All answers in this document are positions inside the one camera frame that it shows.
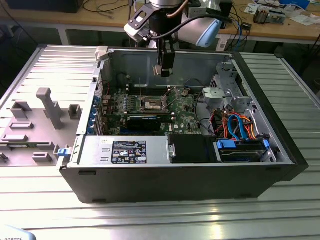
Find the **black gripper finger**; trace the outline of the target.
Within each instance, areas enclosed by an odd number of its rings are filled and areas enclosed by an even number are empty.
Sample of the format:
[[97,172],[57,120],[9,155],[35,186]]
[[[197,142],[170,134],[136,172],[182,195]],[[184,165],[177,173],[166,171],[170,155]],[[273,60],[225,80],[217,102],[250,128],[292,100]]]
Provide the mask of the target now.
[[161,77],[168,78],[170,76],[174,61],[175,51],[167,50],[166,46],[164,46],[161,51]]
[[161,76],[163,73],[163,63],[164,63],[164,44],[157,43],[157,62],[156,65],[153,67],[154,74]]

